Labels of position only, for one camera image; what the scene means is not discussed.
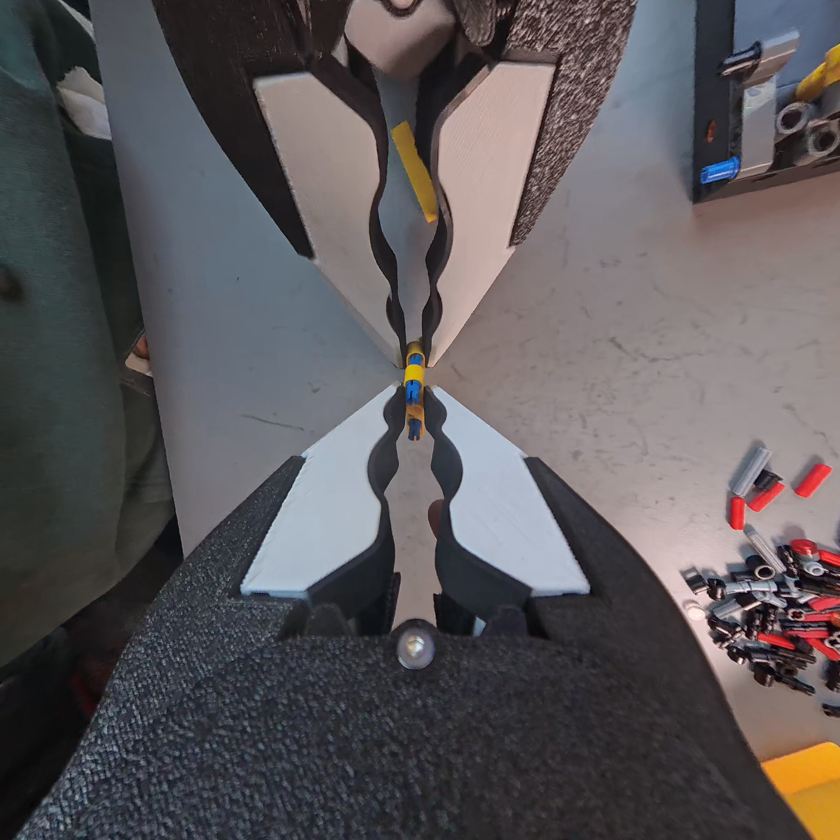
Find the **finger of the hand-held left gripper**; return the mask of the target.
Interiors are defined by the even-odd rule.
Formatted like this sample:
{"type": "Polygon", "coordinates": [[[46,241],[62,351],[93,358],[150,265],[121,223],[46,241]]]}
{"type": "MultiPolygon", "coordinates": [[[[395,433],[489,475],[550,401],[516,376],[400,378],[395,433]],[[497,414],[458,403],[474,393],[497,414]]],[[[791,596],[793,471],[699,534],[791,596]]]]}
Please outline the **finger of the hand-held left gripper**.
{"type": "Polygon", "coordinates": [[[317,58],[253,80],[311,262],[395,366],[406,351],[397,261],[382,231],[389,134],[366,58],[317,58]]]}
{"type": "Polygon", "coordinates": [[[430,165],[437,232],[427,256],[427,365],[439,362],[501,273],[543,124],[555,65],[481,66],[436,117],[430,165]]]}

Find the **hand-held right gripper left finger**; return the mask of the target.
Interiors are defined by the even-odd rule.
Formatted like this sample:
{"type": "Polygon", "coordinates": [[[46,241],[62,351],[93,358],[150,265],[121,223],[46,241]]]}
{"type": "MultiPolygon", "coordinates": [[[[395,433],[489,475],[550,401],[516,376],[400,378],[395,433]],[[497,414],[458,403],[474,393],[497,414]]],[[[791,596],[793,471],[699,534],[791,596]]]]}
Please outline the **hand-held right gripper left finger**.
{"type": "Polygon", "coordinates": [[[302,454],[303,463],[251,561],[241,594],[314,600],[336,583],[339,596],[366,600],[363,582],[352,595],[343,574],[364,564],[391,536],[385,489],[398,468],[404,393],[388,385],[302,454]]]}

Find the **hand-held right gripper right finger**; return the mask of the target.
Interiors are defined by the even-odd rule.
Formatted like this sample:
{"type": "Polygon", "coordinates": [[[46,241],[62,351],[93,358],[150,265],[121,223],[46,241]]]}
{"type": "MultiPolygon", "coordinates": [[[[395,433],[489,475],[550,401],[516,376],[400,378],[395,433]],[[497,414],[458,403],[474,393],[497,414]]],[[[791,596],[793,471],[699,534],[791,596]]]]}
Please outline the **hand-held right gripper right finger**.
{"type": "Polygon", "coordinates": [[[425,418],[444,494],[435,552],[443,592],[589,594],[526,454],[440,387],[426,389],[425,418]]]}

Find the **pile of small lego connectors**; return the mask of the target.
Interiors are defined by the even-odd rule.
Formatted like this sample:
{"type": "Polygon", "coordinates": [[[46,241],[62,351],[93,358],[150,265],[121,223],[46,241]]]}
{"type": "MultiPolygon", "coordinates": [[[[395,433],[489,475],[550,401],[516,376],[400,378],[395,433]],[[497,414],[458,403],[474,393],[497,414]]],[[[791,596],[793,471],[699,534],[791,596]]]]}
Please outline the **pile of small lego connectors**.
{"type": "Polygon", "coordinates": [[[703,622],[713,646],[745,668],[763,688],[783,687],[814,700],[825,718],[838,720],[838,538],[810,538],[789,524],[777,534],[759,518],[779,499],[812,501],[838,474],[811,458],[789,481],[774,468],[774,454],[753,444],[726,489],[724,513],[740,542],[732,560],[684,565],[680,577],[691,597],[683,609],[703,622]]]}

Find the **black and yellow lego assembly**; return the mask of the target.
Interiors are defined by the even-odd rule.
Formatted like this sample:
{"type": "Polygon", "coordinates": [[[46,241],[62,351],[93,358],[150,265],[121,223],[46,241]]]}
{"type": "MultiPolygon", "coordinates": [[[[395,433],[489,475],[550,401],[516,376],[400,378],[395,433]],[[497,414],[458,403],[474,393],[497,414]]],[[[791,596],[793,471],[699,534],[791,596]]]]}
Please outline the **black and yellow lego assembly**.
{"type": "Polygon", "coordinates": [[[838,1],[699,1],[695,31],[693,204],[838,172],[838,1]]]}

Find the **white fabric scrap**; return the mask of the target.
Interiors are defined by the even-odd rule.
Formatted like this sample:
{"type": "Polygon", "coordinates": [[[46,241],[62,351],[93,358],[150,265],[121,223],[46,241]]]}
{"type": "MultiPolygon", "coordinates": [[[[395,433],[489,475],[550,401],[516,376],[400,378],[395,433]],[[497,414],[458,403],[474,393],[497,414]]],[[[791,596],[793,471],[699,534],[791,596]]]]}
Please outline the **white fabric scrap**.
{"type": "Polygon", "coordinates": [[[87,69],[73,67],[58,82],[57,90],[63,109],[82,134],[97,140],[112,140],[102,84],[87,69]]]}

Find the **yellow plastic bin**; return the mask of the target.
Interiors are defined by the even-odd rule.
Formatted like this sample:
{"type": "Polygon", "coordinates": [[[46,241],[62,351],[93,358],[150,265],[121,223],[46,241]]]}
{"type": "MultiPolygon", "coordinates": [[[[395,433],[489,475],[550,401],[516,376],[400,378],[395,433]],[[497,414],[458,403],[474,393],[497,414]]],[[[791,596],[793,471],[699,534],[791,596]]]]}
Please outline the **yellow plastic bin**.
{"type": "Polygon", "coordinates": [[[838,745],[823,742],[761,766],[811,838],[839,838],[838,745]]]}

